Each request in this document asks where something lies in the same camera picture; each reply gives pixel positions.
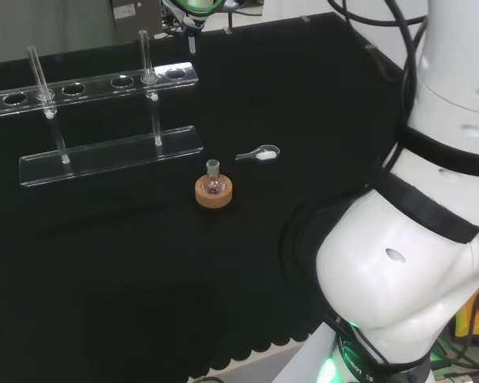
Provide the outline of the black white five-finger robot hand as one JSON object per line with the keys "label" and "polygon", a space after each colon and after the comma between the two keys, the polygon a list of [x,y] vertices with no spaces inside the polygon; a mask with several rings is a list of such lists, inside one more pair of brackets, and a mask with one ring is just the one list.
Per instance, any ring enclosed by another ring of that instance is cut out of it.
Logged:
{"label": "black white five-finger robot hand", "polygon": [[218,12],[223,6],[224,0],[163,0],[180,23],[183,32],[196,37],[204,28],[207,19]]}

